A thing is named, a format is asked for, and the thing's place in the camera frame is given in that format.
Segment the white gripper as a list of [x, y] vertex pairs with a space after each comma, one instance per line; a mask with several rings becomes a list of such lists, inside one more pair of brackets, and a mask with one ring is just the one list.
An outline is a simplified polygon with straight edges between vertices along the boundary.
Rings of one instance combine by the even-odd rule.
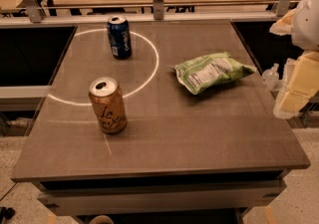
[[[295, 9], [272, 24], [269, 32], [278, 36], [292, 33]], [[287, 92], [280, 95], [279, 107], [284, 112], [300, 112], [319, 91], [319, 53], [305, 51], [295, 62]]]

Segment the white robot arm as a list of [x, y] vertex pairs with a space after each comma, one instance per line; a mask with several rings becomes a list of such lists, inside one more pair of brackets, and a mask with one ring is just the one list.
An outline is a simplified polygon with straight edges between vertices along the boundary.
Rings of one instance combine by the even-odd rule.
[[283, 81], [273, 110], [276, 117], [289, 119], [319, 92], [319, 0], [301, 0], [271, 26], [270, 32], [290, 35], [293, 45], [303, 50]]

